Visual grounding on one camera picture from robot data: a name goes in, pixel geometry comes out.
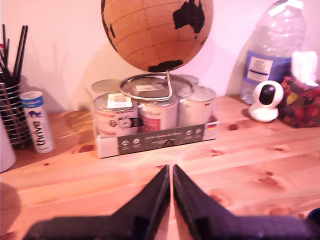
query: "white wall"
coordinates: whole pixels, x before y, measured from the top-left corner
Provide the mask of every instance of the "white wall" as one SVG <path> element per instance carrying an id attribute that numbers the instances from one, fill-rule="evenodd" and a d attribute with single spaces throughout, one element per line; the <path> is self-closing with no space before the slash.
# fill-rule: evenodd
<path id="1" fill-rule="evenodd" d="M 215 0 L 208 40 L 187 65 L 173 71 L 200 78 L 219 96 L 239 92 L 246 42 L 263 11 L 276 0 Z M 320 56 L 320 0 L 304 0 L 304 51 Z M 50 112 L 90 104 L 90 85 L 142 71 L 112 48 L 101 20 L 101 0 L 2 0 L 1 23 L 11 39 L 14 64 L 22 25 L 29 26 L 22 79 L 24 91 L 40 90 Z"/>

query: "white cylinder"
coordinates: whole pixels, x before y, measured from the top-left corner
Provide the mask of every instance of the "white cylinder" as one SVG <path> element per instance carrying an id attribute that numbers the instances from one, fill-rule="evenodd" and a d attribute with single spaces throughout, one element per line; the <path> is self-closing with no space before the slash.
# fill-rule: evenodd
<path id="1" fill-rule="evenodd" d="M 34 149 L 48 153 L 55 148 L 47 111 L 44 108 L 43 94 L 40 91 L 29 91 L 20 96 L 32 135 Z"/>
<path id="2" fill-rule="evenodd" d="M 8 170 L 16 162 L 16 155 L 13 147 L 11 146 L 6 128 L 0 119 L 0 173 Z"/>
<path id="3" fill-rule="evenodd" d="M 178 127 L 214 122 L 216 93 L 207 87 L 195 86 L 194 92 L 181 93 Z"/>

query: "metal wire cup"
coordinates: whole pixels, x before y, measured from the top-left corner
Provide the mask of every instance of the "metal wire cup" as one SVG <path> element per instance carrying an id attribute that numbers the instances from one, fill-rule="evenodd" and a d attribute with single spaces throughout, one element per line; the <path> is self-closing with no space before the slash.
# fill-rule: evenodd
<path id="1" fill-rule="evenodd" d="M 20 88 L 20 83 L 6 87 L 5 83 L 0 82 L 0 115 L 11 144 L 23 149 L 31 134 L 19 98 Z"/>

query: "black object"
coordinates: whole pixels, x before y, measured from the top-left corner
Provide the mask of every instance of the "black object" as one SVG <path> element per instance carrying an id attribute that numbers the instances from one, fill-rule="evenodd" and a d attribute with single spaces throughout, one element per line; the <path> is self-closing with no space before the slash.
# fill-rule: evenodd
<path id="1" fill-rule="evenodd" d="M 259 95 L 259 101 L 263 105 L 270 105 L 274 101 L 276 93 L 276 88 L 270 84 L 266 84 L 262 87 L 260 95 Z"/>
<path id="2" fill-rule="evenodd" d="M 169 166 L 111 216 L 56 217 L 31 227 L 24 240 L 151 240 L 170 202 Z"/>
<path id="3" fill-rule="evenodd" d="M 319 210 L 292 216 L 235 216 L 173 167 L 173 194 L 195 240 L 320 240 Z"/>

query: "wooden table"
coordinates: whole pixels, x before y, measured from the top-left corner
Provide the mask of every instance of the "wooden table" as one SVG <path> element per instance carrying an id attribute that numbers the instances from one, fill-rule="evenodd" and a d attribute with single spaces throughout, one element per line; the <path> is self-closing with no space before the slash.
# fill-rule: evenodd
<path id="1" fill-rule="evenodd" d="M 32 224 L 55 216 L 110 215 L 165 164 L 178 164 L 237 215 L 304 218 L 319 208 L 320 128 L 253 121 L 232 97 L 216 104 L 216 140 L 104 159 L 96 156 L 88 111 L 51 114 L 55 150 L 16 150 L 16 164 L 0 174 L 1 234 L 21 239 Z M 156 239 L 191 239 L 173 200 Z"/>

